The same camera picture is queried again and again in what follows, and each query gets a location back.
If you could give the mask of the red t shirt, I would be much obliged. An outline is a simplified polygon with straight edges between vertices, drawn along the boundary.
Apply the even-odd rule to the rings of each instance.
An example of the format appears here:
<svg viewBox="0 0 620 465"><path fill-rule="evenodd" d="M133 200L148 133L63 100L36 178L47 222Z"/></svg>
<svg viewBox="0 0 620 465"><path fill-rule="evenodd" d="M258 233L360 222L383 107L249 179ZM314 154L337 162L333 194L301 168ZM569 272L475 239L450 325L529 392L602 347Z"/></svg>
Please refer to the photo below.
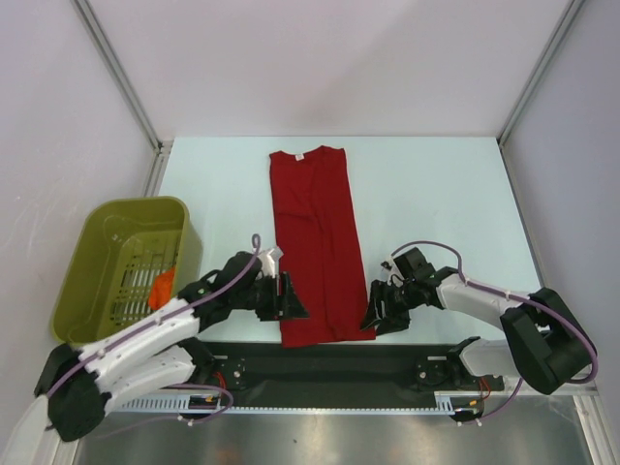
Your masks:
<svg viewBox="0 0 620 465"><path fill-rule="evenodd" d="M345 150L320 146L269 158L280 268L309 314L281 322L283 346L375 339L373 328L360 327L368 297Z"/></svg>

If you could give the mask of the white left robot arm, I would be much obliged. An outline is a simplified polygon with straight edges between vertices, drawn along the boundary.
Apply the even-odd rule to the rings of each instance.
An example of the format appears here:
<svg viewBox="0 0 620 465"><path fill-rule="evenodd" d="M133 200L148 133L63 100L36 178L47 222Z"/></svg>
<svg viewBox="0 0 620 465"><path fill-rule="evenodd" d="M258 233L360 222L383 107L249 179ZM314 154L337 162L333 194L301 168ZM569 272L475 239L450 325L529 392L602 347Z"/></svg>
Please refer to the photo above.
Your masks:
<svg viewBox="0 0 620 465"><path fill-rule="evenodd" d="M263 322L308 318L289 273L277 268L280 255L278 248L238 252L137 323L93 343L55 347L34 389L47 401L49 428L72 442L147 393L207 385L215 359L198 336L234 310Z"/></svg>

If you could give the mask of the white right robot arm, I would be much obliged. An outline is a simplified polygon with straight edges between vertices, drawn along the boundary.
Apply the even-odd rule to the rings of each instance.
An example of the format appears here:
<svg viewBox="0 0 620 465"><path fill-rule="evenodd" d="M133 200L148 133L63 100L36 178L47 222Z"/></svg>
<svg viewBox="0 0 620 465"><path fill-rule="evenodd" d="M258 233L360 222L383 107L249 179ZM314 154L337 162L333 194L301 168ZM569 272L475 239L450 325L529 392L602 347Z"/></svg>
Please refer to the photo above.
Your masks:
<svg viewBox="0 0 620 465"><path fill-rule="evenodd" d="M379 335L408 328L412 310L425 306L462 313L503 331L501 340L478 336L456 346L449 381L470 388L482 376L517 377L542 394L564 384L587 384L598 373L598 353L561 296L549 288L530 294L467 277L463 264L435 268L407 243L382 263L385 277L371 284L362 329Z"/></svg>

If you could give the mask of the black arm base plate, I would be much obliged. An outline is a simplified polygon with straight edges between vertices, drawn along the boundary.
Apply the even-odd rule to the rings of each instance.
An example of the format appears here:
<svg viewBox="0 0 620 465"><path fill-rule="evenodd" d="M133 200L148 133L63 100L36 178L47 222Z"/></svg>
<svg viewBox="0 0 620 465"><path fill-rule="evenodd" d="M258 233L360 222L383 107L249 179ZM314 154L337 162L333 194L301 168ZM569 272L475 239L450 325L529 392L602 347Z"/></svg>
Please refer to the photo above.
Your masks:
<svg viewBox="0 0 620 465"><path fill-rule="evenodd" d="M499 392L500 376L469 374L452 345L328 344L285 349L274 343L205 345L209 360L194 381L214 383L233 395L351 399L357 403L374 392L398 399L437 393L471 395Z"/></svg>

